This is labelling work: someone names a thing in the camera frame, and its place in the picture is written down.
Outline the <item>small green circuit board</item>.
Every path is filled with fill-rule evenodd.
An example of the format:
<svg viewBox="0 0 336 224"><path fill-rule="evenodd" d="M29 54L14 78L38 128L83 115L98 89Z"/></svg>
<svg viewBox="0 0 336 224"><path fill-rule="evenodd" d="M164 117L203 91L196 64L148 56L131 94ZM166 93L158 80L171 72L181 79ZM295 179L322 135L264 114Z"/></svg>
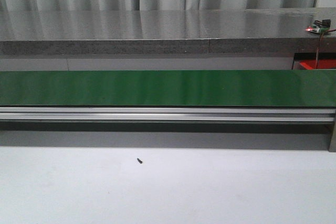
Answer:
<svg viewBox="0 0 336 224"><path fill-rule="evenodd" d="M330 27L331 27L330 19L314 20L312 25L308 26L305 29L305 31L314 34L328 34L333 32L333 30Z"/></svg>

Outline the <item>aluminium conveyor frame rail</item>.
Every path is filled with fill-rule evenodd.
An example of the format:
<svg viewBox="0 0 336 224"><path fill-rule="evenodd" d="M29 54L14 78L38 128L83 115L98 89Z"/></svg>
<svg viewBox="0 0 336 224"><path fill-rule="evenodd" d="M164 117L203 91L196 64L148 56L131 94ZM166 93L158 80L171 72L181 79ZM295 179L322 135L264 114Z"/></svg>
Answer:
<svg viewBox="0 0 336 224"><path fill-rule="evenodd" d="M333 123L325 108L1 107L1 120Z"/></svg>

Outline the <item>grey metal support bracket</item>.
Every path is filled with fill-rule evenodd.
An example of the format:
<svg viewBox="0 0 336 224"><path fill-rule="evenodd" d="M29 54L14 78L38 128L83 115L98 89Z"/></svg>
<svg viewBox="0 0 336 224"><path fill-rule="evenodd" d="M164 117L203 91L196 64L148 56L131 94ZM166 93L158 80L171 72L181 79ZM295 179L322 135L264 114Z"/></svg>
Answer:
<svg viewBox="0 0 336 224"><path fill-rule="evenodd" d="M326 131L325 149L330 153L335 153L335 115L331 122L323 123L323 129Z"/></svg>

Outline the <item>red plastic tray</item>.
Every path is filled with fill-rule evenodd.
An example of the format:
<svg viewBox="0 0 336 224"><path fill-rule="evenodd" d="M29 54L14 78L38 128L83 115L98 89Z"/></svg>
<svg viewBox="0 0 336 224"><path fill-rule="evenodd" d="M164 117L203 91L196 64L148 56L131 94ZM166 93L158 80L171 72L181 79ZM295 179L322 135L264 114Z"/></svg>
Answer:
<svg viewBox="0 0 336 224"><path fill-rule="evenodd" d="M299 70L314 70L314 69L335 69L335 59L322 59L316 62L315 60L302 60L298 63L297 69Z"/></svg>

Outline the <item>grey stone counter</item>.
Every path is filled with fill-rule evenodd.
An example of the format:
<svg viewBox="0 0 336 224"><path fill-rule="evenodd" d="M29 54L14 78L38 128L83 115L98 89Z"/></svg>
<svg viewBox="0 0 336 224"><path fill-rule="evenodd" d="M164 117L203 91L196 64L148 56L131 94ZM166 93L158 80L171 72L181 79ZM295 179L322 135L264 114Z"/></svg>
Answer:
<svg viewBox="0 0 336 224"><path fill-rule="evenodd" d="M2 55L335 52L335 35L307 32L335 9L1 12Z"/></svg>

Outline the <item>green conveyor belt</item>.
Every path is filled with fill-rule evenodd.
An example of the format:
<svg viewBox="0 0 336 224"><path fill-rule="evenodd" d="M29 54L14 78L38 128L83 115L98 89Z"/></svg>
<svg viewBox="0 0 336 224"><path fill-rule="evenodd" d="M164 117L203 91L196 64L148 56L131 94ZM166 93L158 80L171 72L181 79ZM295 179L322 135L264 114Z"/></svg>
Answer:
<svg viewBox="0 0 336 224"><path fill-rule="evenodd" d="M328 108L335 71L3 71L1 105Z"/></svg>

